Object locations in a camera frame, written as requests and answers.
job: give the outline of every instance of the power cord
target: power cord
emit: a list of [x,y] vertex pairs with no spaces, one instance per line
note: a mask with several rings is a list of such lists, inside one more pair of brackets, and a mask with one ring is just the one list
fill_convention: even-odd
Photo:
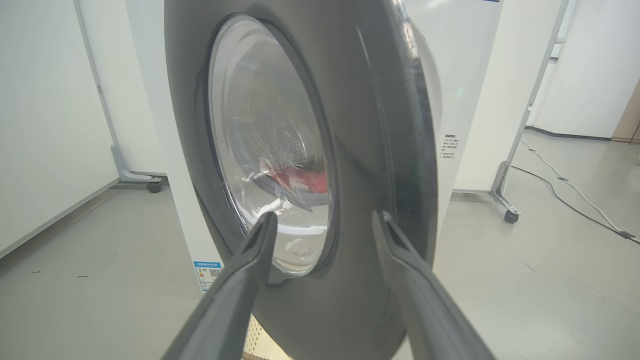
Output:
[[589,200],[584,196],[584,194],[582,193],[582,191],[580,191],[580,189],[578,189],[576,186],[574,186],[573,184],[571,184],[567,178],[563,177],[563,176],[560,174],[560,172],[558,172],[558,170],[556,170],[556,168],[554,168],[553,166],[551,166],[551,164],[550,164],[550,163],[548,163],[548,162],[547,162],[547,161],[542,157],[542,155],[538,154],[538,152],[536,152],[536,151],[535,151],[531,146],[529,146],[529,144],[528,144],[528,143],[526,143],[524,140],[520,139],[520,141],[521,141],[523,144],[525,144],[525,145],[529,148],[529,151],[533,152],[533,153],[534,153],[535,155],[537,155],[537,156],[538,156],[542,161],[544,161],[544,163],[545,163],[545,164],[547,164],[547,166],[548,166],[548,167],[550,167],[550,168],[551,168],[551,169],[556,173],[556,175],[558,175],[558,177],[557,177],[557,178],[558,178],[559,180],[564,181],[566,184],[568,184],[569,186],[571,186],[572,188],[574,188],[576,191],[578,191],[578,193],[580,194],[580,196],[581,196],[581,197],[582,197],[582,198],[583,198],[583,199],[584,199],[584,200],[585,200],[589,205],[591,205],[591,207],[593,207],[594,209],[596,209],[596,211],[598,211],[598,212],[599,212],[599,214],[600,214],[600,215],[602,215],[602,217],[603,217],[603,218],[605,218],[605,220],[609,223],[609,225],[611,225],[611,227],[613,227],[613,229],[612,229],[611,227],[606,226],[605,224],[603,224],[603,223],[601,223],[601,222],[597,221],[597,220],[594,220],[594,219],[592,219],[592,218],[588,217],[587,215],[585,215],[585,214],[581,213],[580,211],[578,211],[578,210],[577,210],[576,208],[574,208],[573,206],[569,205],[566,201],[564,201],[562,198],[560,198],[560,197],[556,194],[556,189],[554,189],[554,186],[553,186],[550,182],[548,182],[546,179],[544,179],[544,178],[542,178],[542,177],[540,177],[540,176],[538,176],[538,175],[536,175],[536,174],[534,174],[534,173],[532,173],[532,172],[526,171],[526,170],[521,169],[521,168],[518,168],[518,167],[514,167],[514,166],[512,166],[512,168],[515,168],[515,169],[520,170],[520,171],[522,171],[522,172],[526,172],[527,174],[533,175],[533,176],[537,177],[538,179],[540,179],[540,180],[542,180],[542,181],[546,182],[549,186],[551,186],[551,191],[554,193],[554,196],[555,196],[558,200],[560,200],[563,204],[567,205],[569,208],[571,208],[572,210],[574,210],[574,211],[575,211],[575,212],[577,212],[578,214],[580,214],[580,215],[582,215],[582,216],[586,217],[587,219],[589,219],[589,220],[593,221],[594,223],[596,223],[596,224],[598,224],[598,225],[600,225],[600,226],[602,226],[602,227],[607,228],[607,229],[608,229],[608,230],[610,230],[610,231],[613,231],[614,233],[616,233],[616,234],[618,234],[618,235],[622,236],[622,237],[623,237],[623,238],[625,238],[625,239],[629,239],[629,240],[631,240],[631,241],[633,241],[633,242],[635,242],[635,243],[640,244],[640,240],[636,239],[635,235],[630,234],[630,233],[628,233],[628,232],[626,232],[626,231],[622,231],[622,230],[620,230],[618,227],[616,227],[616,226],[611,222],[611,220],[609,220],[609,218],[607,217],[607,215],[605,215],[605,213],[604,213],[600,208],[598,208],[598,207],[597,207],[597,206],[595,206],[591,201],[589,201]]

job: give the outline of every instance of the black cable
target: black cable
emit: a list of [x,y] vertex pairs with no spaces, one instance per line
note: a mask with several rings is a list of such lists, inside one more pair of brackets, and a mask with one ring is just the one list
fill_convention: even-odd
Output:
[[529,175],[533,175],[533,176],[537,177],[538,179],[540,179],[540,180],[544,181],[545,183],[547,183],[549,186],[551,186],[551,191],[554,193],[554,196],[555,196],[558,200],[562,201],[562,203],[563,203],[564,205],[567,205],[569,208],[571,208],[572,210],[574,210],[576,213],[578,213],[578,214],[580,214],[580,215],[582,215],[582,216],[586,217],[587,219],[589,219],[589,220],[593,221],[594,223],[596,223],[596,224],[598,224],[598,225],[600,225],[600,226],[604,227],[605,229],[608,229],[608,230],[610,230],[610,231],[613,231],[614,233],[616,233],[616,234],[618,234],[618,235],[622,236],[622,237],[623,237],[623,238],[625,238],[625,239],[629,239],[629,240],[632,240],[633,242],[636,242],[636,243],[637,243],[637,241],[636,241],[635,239],[629,238],[629,237],[625,236],[624,234],[619,233],[619,232],[618,232],[618,231],[616,231],[615,229],[612,229],[612,228],[610,228],[610,227],[606,226],[605,224],[603,224],[603,223],[601,223],[601,222],[599,222],[599,221],[597,221],[597,220],[594,220],[594,219],[592,219],[592,218],[588,217],[587,215],[585,215],[585,214],[581,213],[578,209],[576,209],[576,208],[574,208],[573,206],[569,205],[569,203],[567,203],[566,201],[564,201],[560,196],[558,196],[558,195],[556,194],[556,189],[554,189],[554,186],[553,186],[549,181],[547,181],[545,178],[540,177],[540,176],[538,176],[538,175],[536,175],[536,174],[534,174],[534,173],[532,173],[532,172],[528,172],[528,171],[526,171],[526,170],[524,170],[524,169],[521,169],[521,168],[519,168],[519,167],[514,167],[514,166],[512,166],[512,168],[518,169],[518,170],[520,170],[520,171],[522,171],[522,172],[526,172],[527,174],[529,174]]

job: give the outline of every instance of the transparent glass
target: transparent glass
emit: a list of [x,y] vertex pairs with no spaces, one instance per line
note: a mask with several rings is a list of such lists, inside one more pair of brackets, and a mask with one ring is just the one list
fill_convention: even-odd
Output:
[[276,38],[246,15],[224,23],[209,66],[213,140],[231,206],[246,232],[274,211],[273,264],[305,275],[323,249],[330,208],[307,92]]

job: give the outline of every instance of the gray floor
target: gray floor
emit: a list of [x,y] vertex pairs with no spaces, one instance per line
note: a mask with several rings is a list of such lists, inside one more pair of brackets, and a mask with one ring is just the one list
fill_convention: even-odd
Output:
[[[525,140],[640,235],[640,147]],[[524,146],[515,165],[597,217]],[[495,355],[637,359],[640,245],[517,170],[506,195],[523,211],[515,225],[487,195],[453,195],[436,250],[436,273]],[[78,213],[0,261],[0,359],[159,359],[201,297],[170,191],[109,190]]]

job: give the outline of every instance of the metal frame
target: metal frame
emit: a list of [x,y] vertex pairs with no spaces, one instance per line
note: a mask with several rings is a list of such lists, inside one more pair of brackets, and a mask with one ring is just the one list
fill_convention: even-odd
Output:
[[[545,75],[545,71],[547,69],[547,64],[549,63],[549,59],[551,57],[551,52],[554,48],[554,45],[557,41],[558,31],[560,30],[560,25],[562,24],[562,20],[564,18],[564,13],[566,12],[566,7],[569,3],[569,0],[562,0],[560,4],[560,9],[558,10],[558,14],[556,16],[556,22],[554,24],[553,30],[551,31],[551,36],[549,38],[549,43],[547,45],[547,50],[545,51],[545,55],[542,59],[542,63],[540,64],[540,70],[538,71],[538,77],[536,78],[536,82],[533,85],[533,89],[531,90],[531,95],[529,96],[529,101],[527,102],[527,106],[524,110],[524,114],[522,115],[522,119],[520,120],[520,126],[518,127],[518,133],[516,134],[516,138],[511,145],[511,150],[509,151],[509,155],[507,156],[507,160],[500,163],[500,167],[498,168],[498,172],[495,175],[495,180],[493,181],[493,186],[491,190],[488,191],[489,196],[496,200],[500,205],[502,205],[505,209],[507,209],[507,213],[511,213],[515,215],[517,219],[518,215],[521,215],[522,212],[516,209],[504,196],[504,186],[506,183],[507,173],[509,172],[509,168],[511,167],[511,162],[513,161],[513,156],[518,149],[518,144],[520,143],[520,138],[522,137],[522,133],[524,132],[525,126],[527,125],[527,120],[529,119],[529,114],[531,114],[531,106],[533,106],[533,102],[536,100],[536,96],[538,95],[538,90],[540,89],[540,84],[542,84],[542,78]],[[454,189],[453,192],[470,192],[464,189]],[[473,193],[487,193],[481,190],[474,190]]]
[[80,26],[80,32],[82,33],[82,39],[84,40],[84,48],[86,49],[86,55],[89,58],[89,65],[91,65],[91,73],[93,74],[93,80],[95,82],[96,90],[98,90],[98,96],[100,97],[100,103],[102,105],[102,111],[104,112],[104,118],[107,120],[107,126],[109,127],[109,133],[111,134],[111,153],[113,155],[113,161],[118,169],[118,175],[121,181],[130,181],[136,183],[159,183],[162,179],[156,176],[134,174],[127,167],[127,163],[124,161],[122,151],[120,150],[120,144],[118,144],[118,137],[113,129],[113,123],[111,116],[109,115],[109,109],[107,108],[107,102],[102,94],[100,88],[100,79],[98,78],[98,72],[95,69],[95,62],[93,61],[93,54],[91,52],[91,46],[89,45],[89,38],[86,34],[86,27],[84,26],[84,19],[82,11],[80,9],[79,0],[74,0],[74,6],[76,8],[76,16],[78,18],[78,25]]

